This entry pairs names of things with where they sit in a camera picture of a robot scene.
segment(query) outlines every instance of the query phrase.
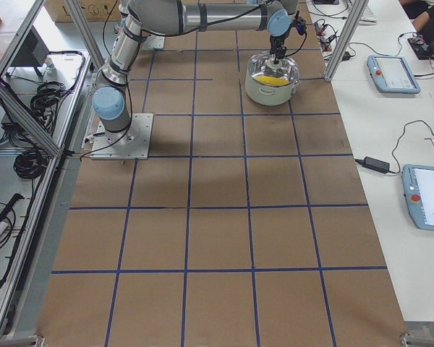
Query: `red emergency stop button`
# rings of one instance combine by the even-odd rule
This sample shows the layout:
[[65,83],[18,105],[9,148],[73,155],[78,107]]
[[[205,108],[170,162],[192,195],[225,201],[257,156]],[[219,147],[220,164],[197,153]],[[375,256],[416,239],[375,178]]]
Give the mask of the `red emergency stop button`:
[[421,201],[421,196],[419,196],[418,194],[413,194],[410,197],[410,200],[416,204],[417,202]]

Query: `metal base plate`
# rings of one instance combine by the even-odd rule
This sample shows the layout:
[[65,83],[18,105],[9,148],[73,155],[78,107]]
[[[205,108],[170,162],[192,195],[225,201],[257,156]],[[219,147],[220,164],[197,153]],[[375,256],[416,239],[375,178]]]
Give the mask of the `metal base plate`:
[[142,46],[143,51],[162,51],[164,48],[164,38],[160,36],[151,35],[146,39],[145,43]]
[[[153,127],[152,113],[134,113],[132,114],[131,129],[138,129],[135,138],[126,145],[115,144],[111,147],[99,150],[109,143],[106,137],[96,137],[93,143],[93,149],[96,152],[91,153],[92,159],[123,160],[123,159],[148,159],[150,149],[151,128]],[[104,132],[104,126],[100,122],[97,132]]]

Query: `white table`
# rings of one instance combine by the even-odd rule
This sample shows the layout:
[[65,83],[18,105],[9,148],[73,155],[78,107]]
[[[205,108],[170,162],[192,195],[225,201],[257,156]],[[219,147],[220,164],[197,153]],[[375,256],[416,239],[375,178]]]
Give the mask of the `white table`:
[[[310,0],[307,5],[311,12],[316,12]],[[396,54],[398,36],[414,31],[411,22],[397,0],[370,0],[368,6],[376,14],[378,24],[359,26],[352,42],[367,43],[380,53]],[[344,5],[317,7],[332,14]],[[325,17],[325,21],[340,34],[343,20]],[[408,37],[401,38],[400,55],[413,73],[434,72],[428,61],[417,60],[407,43]],[[422,89],[418,95],[396,98],[380,94],[366,67],[367,57],[374,53],[365,46],[352,48],[357,56],[340,64],[332,85],[354,156],[385,160],[396,170],[391,151],[404,124],[422,119],[434,130],[434,78],[418,80]],[[424,124],[407,127],[396,151],[401,165],[434,166],[434,147],[425,137],[430,137],[430,133]],[[383,175],[361,167],[359,174],[404,319],[434,322],[434,231],[414,226],[407,212],[400,175]]]

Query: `cardboard box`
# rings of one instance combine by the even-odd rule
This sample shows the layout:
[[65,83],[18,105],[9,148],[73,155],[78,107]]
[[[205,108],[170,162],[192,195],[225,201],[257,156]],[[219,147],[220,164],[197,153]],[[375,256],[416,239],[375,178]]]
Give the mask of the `cardboard box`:
[[[104,22],[113,6],[116,6],[116,8],[111,13],[109,21],[116,22],[121,20],[116,0],[79,0],[79,4],[82,7],[85,18],[89,22]],[[55,23],[73,22],[64,0],[46,0],[44,6]]]

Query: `floor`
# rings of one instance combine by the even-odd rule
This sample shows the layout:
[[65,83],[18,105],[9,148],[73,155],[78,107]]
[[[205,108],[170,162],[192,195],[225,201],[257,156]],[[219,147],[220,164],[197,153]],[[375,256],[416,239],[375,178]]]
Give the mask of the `floor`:
[[46,346],[399,346],[404,321],[308,34],[299,92],[281,106],[244,91],[267,33],[193,33],[137,59],[150,157],[83,161],[38,323]]

